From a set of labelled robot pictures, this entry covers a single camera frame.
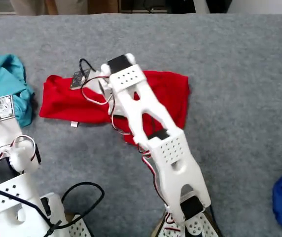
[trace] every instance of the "white plastic bracket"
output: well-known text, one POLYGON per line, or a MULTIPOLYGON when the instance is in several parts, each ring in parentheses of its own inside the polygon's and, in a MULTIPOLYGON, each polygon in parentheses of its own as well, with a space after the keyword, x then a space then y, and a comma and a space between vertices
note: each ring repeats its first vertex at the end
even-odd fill
POLYGON ((211 204, 210 196, 198 163, 193 158, 182 129, 168 130, 169 137, 160 140, 154 137, 148 141, 151 156, 158 169, 160 190, 170 212, 177 223, 183 223, 185 216, 180 207, 181 189, 189 185, 204 208, 211 204))
MULTIPOLYGON (((44 212, 40 197, 28 173, 1 183, 0 190, 27 200, 37 205, 44 212)), ((22 204, 25 221, 20 222, 17 219, 15 209, 19 204, 15 200, 0 195, 0 236, 44 236, 48 230, 48 225, 35 209, 22 204)))
MULTIPOLYGON (((127 56, 130 62, 134 62, 132 57, 132 54, 127 56)), ((109 66, 103 64, 102 72, 105 75, 110 73, 109 66)), ((148 139, 142 125, 143 113, 150 114, 167 130, 177 128, 166 108, 157 100, 139 65, 134 64, 111 74, 109 81, 115 97, 115 106, 117 106, 117 103, 121 106, 122 112, 128 119, 129 127, 134 135, 134 142, 139 144, 144 150, 148 150, 148 139), (134 92, 140 97, 139 100, 134 100, 134 92)))
POLYGON ((159 171, 160 190, 166 210, 172 214, 176 223, 185 221, 180 207, 181 190, 190 185, 203 207, 211 200, 201 170, 189 150, 183 130, 178 128, 167 109, 157 100, 146 81, 141 68, 132 54, 113 59, 110 65, 102 65, 102 74, 109 76, 109 87, 119 103, 124 116, 128 119, 133 140, 145 151, 149 150, 159 171), (154 137, 148 140, 142 124, 142 114, 148 113, 166 129, 168 137, 164 140, 154 137))
MULTIPOLYGON (((184 227, 177 225, 176 223, 169 223, 164 221, 157 237, 185 237, 184 227)), ((185 226, 192 236, 218 237, 217 232, 214 230, 204 213, 200 213, 187 220, 185 226)))
POLYGON ((69 235, 70 237, 91 237, 91 234, 83 219, 80 219, 69 227, 69 235))

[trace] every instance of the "red shirt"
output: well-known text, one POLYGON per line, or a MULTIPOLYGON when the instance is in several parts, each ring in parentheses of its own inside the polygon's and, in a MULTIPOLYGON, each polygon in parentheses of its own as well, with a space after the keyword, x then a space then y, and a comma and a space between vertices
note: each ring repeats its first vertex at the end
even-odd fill
MULTIPOLYGON (((188 95, 190 93, 188 77, 171 72, 144 72, 147 82, 160 103, 170 113, 175 124, 184 128, 188 107, 188 95)), ((44 118, 64 119, 69 121, 87 123, 110 122, 108 104, 97 105, 87 101, 80 89, 70 90, 71 78, 64 79, 51 75, 43 84, 43 101, 39 115, 44 118)), ((103 102, 104 97, 94 91, 84 88, 83 92, 91 99, 103 102)), ((127 119, 114 116, 114 124, 125 132, 130 132, 127 119)), ((143 127, 147 135, 162 129, 161 124, 151 119, 147 114, 143 115, 143 127)), ((126 135, 125 141, 134 144, 132 135, 126 135)))

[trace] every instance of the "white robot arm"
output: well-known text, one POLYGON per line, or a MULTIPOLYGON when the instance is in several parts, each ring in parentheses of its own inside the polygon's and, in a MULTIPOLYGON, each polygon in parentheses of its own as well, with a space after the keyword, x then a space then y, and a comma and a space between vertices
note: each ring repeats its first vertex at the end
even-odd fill
POLYGON ((40 162, 15 119, 12 97, 0 97, 0 237, 90 237, 79 215, 73 224, 66 220, 57 194, 38 194, 31 173, 40 162))
POLYGON ((202 217, 211 200, 183 130, 175 125, 166 108, 157 100, 132 54, 108 61, 102 65, 101 71, 103 77, 109 77, 109 80, 99 79, 99 82, 103 91, 113 96, 113 101, 109 103, 111 118, 114 114, 125 116, 134 142, 144 150, 146 157, 150 156, 155 162, 159 173, 159 194, 169 215, 167 219, 171 218, 172 223, 175 222, 174 226, 181 230, 180 234, 174 236, 185 236, 185 226, 192 235, 199 236, 202 231, 198 231, 198 228, 195 230, 193 223, 196 223, 194 220, 197 217, 202 217), (159 121, 163 129, 147 137, 142 125, 143 113, 159 121), (190 186, 191 191, 182 193, 185 186, 190 186))

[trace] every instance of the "red wire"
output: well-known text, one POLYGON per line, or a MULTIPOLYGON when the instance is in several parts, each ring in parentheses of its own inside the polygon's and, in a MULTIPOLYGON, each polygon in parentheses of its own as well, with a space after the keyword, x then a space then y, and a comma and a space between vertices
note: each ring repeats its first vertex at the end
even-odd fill
POLYGON ((173 221, 171 221, 171 222, 170 222, 170 221, 168 221, 168 219, 169 219, 170 215, 171 215, 170 213, 166 215, 165 222, 166 222, 167 224, 174 224, 174 223, 175 223, 175 221, 174 221, 174 220, 173 220, 173 221))
POLYGON ((165 204, 167 204, 167 203, 165 202, 164 198, 163 198, 163 197, 161 196, 161 194, 159 193, 159 190, 158 190, 158 188, 157 188, 155 170, 153 169, 152 165, 146 160, 146 157, 145 157, 145 156, 142 157, 142 161, 143 161, 144 164, 146 164, 146 166, 149 168, 149 170, 151 171, 151 173, 152 173, 152 175, 153 175, 153 185, 154 185, 154 188, 155 188, 155 190, 156 190, 158 196, 161 198, 161 200, 162 200, 165 204))
POLYGON ((175 229, 175 228, 171 228, 171 227, 165 227, 165 230, 169 230, 169 231, 177 231, 180 232, 180 229, 175 229))

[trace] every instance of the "black cable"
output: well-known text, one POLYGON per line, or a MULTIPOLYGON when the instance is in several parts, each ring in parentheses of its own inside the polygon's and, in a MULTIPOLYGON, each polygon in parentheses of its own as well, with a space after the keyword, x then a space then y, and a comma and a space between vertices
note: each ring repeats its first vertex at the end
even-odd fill
POLYGON ((10 199, 13 199, 13 200, 18 201, 18 202, 20 202, 22 204, 25 204, 25 205, 27 205, 29 207, 34 208, 39 213, 39 215, 44 219, 44 221, 48 224, 49 227, 53 226, 53 224, 50 222, 50 220, 45 216, 45 214, 40 210, 40 208, 37 205, 35 205, 35 204, 33 204, 33 203, 29 202, 29 201, 23 200, 23 199, 21 199, 19 197, 13 196, 13 195, 8 194, 8 193, 5 193, 5 192, 3 192, 1 190, 0 190, 0 195, 2 195, 4 197, 7 197, 7 198, 10 198, 10 199))
POLYGON ((75 189, 76 187, 78 186, 81 186, 81 185, 90 185, 90 186, 94 186, 96 188, 98 188, 100 191, 101 191, 101 195, 100 197, 94 202, 93 205, 90 206, 90 208, 88 208, 86 211, 84 211, 82 214, 80 214, 79 217, 77 217, 76 219, 74 219, 73 221, 69 222, 68 224, 65 224, 65 225, 62 225, 62 226, 58 226, 57 230, 60 230, 60 229, 64 229, 64 228, 67 228, 71 225, 73 225, 74 223, 76 223, 77 221, 79 221, 80 219, 82 219, 84 216, 86 216, 88 213, 90 213, 104 198, 105 196, 105 191, 102 189, 101 186, 99 186, 98 184, 96 183, 92 183, 92 182, 81 182, 81 183, 77 183, 75 185, 73 185, 72 187, 70 187, 62 196, 61 198, 61 202, 63 203, 64 202, 64 199, 66 198, 66 196, 68 195, 69 192, 71 192, 73 189, 75 189))
POLYGON ((80 214, 79 217, 75 218, 73 221, 71 221, 71 222, 69 222, 69 223, 67 223, 67 224, 65 224, 65 225, 62 225, 62 226, 59 226, 59 224, 60 224, 61 222, 60 222, 59 224, 52 224, 52 223, 50 222, 50 220, 46 217, 46 215, 40 210, 40 208, 39 208, 37 205, 35 205, 35 204, 33 204, 33 203, 29 202, 29 201, 26 201, 26 200, 24 200, 24 199, 21 199, 21 198, 19 198, 19 197, 13 196, 13 195, 8 194, 8 193, 5 193, 5 192, 3 192, 3 191, 1 191, 1 190, 0 190, 0 195, 2 195, 2 196, 4 196, 4 197, 7 197, 7 198, 10 198, 10 199, 13 199, 13 200, 15 200, 15 201, 17 201, 17 202, 20 202, 20 203, 22 203, 22 204, 25 204, 25 205, 27 205, 27 206, 29 206, 29 207, 31 207, 31 208, 34 208, 34 209, 38 212, 38 214, 43 218, 43 220, 47 223, 47 225, 49 226, 49 230, 48 230, 47 234, 45 235, 45 236, 48 236, 48 233, 53 233, 55 230, 64 229, 64 228, 67 228, 67 227, 69 227, 69 226, 75 224, 77 221, 79 221, 79 220, 82 219, 84 216, 86 216, 87 214, 89 214, 89 213, 102 201, 102 199, 104 198, 105 192, 104 192, 104 190, 102 189, 101 186, 99 186, 98 184, 92 183, 92 182, 82 182, 82 183, 78 183, 78 184, 75 184, 75 185, 73 185, 72 187, 70 187, 70 188, 65 192, 65 194, 63 195, 63 197, 62 197, 62 199, 61 199, 61 202, 64 201, 64 199, 66 198, 66 196, 68 195, 68 193, 69 193, 70 191, 72 191, 74 188, 76 188, 76 187, 78 187, 78 186, 81 186, 81 185, 91 185, 91 186, 94 186, 94 187, 98 188, 98 189, 101 191, 102 194, 101 194, 100 197, 94 202, 94 204, 93 204, 92 206, 90 206, 90 208, 88 208, 88 209, 87 209, 86 211, 84 211, 82 214, 80 214))
POLYGON ((82 68, 82 63, 83 63, 83 61, 84 61, 94 72, 96 72, 95 68, 93 68, 93 66, 92 66, 85 58, 81 58, 80 61, 79 61, 79 63, 78 63, 78 66, 79 66, 80 71, 81 71, 81 73, 82 73, 82 75, 83 75, 84 77, 86 77, 86 76, 85 76, 84 70, 83 70, 83 68, 82 68))

